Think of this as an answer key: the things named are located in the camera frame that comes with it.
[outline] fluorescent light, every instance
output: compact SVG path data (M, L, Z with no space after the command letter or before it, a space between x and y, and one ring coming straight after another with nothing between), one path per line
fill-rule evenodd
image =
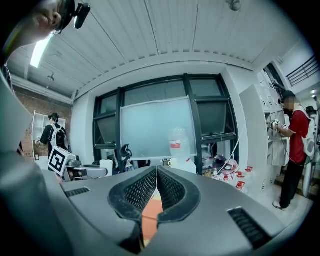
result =
M54 34L52 33L46 39L41 40L41 41L36 43L36 45L34 47L33 54L32 54L31 62L30 62L31 66L34 66L35 68L39 67L39 63L40 63L41 57L44 54L45 49L46 49L50 39L53 36L54 36Z

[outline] metal railing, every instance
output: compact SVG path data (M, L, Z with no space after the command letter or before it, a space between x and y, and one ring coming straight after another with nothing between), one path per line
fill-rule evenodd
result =
M291 86L295 86L296 84L302 82L305 79L308 79L314 73L320 70L318 61L316 56L312 56L307 62L298 67L295 71L288 74L286 77L288 78Z

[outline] backpack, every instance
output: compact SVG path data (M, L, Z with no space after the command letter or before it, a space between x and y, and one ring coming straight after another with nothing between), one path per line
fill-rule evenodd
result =
M68 140L67 135L62 130L62 128L57 128L54 124L52 124L52 127L54 129L52 134L52 139L50 141L52 147L60 147L62 149L67 150L68 149Z
M316 117L315 115L312 115L311 117L309 117L309 115L307 114L307 112L305 111L305 109L300 105L297 107L297 110L302 111L305 116L308 118L309 120L309 129L308 129L308 133L306 135L306 137L302 137L302 142L303 142L303 149L304 149L304 153L310 157L311 159L314 158L315 155L315 149L316 149L316 131L317 131L317 127L316 127Z

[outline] shoe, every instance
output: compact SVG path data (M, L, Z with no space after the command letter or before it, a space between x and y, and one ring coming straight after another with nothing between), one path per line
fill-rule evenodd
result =
M287 208L282 208L280 206L280 202L279 201L274 201L272 205L273 205L273 207L275 207L275 208L277 208L279 210L282 210L282 211L286 211L287 210Z

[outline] window frame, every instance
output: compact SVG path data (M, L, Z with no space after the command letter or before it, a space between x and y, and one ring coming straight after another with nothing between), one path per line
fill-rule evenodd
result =
M194 96L190 80L216 80L219 90L221 92L221 96ZM213 143L213 142L221 142L221 141L231 141L231 148L233 149L236 145L236 141L238 140L238 126L237 120L235 115L235 110L233 103L230 98L230 94L228 88L223 80L221 74L187 74L184 73L182 75L172 75L166 77L155 78L151 80L146 80L134 84L130 84L124 87L119 87L116 90L110 91L106 94L103 94L99 97L95 98L94 104L94 113L93 113L93 151L94 151L94 160L101 159L101 151L103 149L113 149L117 150L117 160L119 169L121 169L122 158L120 156L120 149L121 149L121 132L120 132L120 109L125 105L126 100L126 92L137 89L143 88L148 86L153 86L154 84L158 84L161 82L170 82L174 80L182 80L184 85L185 94L189 96L193 123L194 123L194 131L195 131L195 143L196 143L196 151L197 156L195 157L195 164L197 174L202 175L202 144ZM100 107L102 104L102 100L117 95L116 97L116 110L106 112L103 114L99 114ZM224 133L224 134L217 134L217 135L210 135L210 136L202 136L201 130L201 122L200 122L200 115L198 110L198 103L201 102L227 102L227 108L231 110L231 119L234 126L234 132ZM96 127L97 127L97 120L113 117L115 116L115 132L116 132L116 143L110 144L95 144L96 143ZM239 161L239 145L234 152L234 159L238 162Z

